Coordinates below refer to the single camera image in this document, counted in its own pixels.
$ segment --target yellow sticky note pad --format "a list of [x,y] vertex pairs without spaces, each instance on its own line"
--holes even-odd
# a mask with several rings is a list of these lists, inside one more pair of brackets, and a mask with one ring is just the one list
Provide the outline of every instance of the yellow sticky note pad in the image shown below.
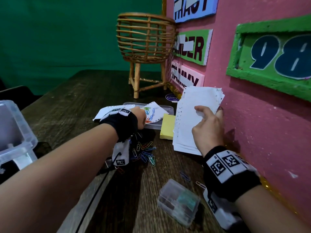
[[169,114],[164,114],[163,121],[162,121],[160,138],[161,139],[173,140],[174,125],[175,125],[175,116],[174,115],[169,115]]

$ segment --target green frame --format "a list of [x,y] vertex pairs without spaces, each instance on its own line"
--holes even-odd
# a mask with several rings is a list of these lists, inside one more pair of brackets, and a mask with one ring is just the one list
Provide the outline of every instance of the green frame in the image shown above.
[[239,24],[236,27],[235,38],[232,45],[229,65],[226,74],[235,78],[245,79],[250,82],[269,87],[298,98],[311,101],[311,78],[309,85],[298,83],[297,80],[282,77],[271,78],[254,72],[247,72],[237,69],[242,45],[245,36],[257,33],[306,33],[311,32],[311,15],[305,15],[296,18],[269,20],[255,23]]

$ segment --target pink sign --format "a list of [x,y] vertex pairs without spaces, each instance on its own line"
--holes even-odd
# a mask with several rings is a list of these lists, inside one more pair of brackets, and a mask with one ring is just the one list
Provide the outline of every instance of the pink sign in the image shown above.
[[189,86],[203,87],[204,78],[203,74],[172,61],[171,79],[182,89]]

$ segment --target black wristband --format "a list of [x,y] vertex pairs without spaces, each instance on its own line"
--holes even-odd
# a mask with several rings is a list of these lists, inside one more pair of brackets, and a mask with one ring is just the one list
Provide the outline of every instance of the black wristband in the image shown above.
[[[231,176],[224,183],[221,183],[217,178],[215,171],[209,167],[207,161],[213,156],[220,152],[226,151],[227,148],[224,146],[216,146],[211,149],[207,155],[204,157],[204,182],[208,191],[208,198],[210,199],[212,192],[214,192],[218,197],[227,199],[230,202],[235,202],[240,196],[254,188],[255,186],[261,185],[259,177],[255,172],[250,170],[245,170],[238,174]],[[242,165],[249,165],[238,155],[236,161]]]
[[103,123],[113,126],[119,137],[118,142],[124,142],[138,131],[137,117],[132,112],[130,112],[128,116],[119,113],[109,115],[107,118],[104,118],[99,122],[99,124]]

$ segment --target rattan basket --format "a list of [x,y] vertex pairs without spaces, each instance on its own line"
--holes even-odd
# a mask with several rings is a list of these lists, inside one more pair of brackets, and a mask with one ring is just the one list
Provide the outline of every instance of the rattan basket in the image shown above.
[[117,39],[123,59],[141,64],[158,64],[172,52],[176,23],[162,15],[119,14]]

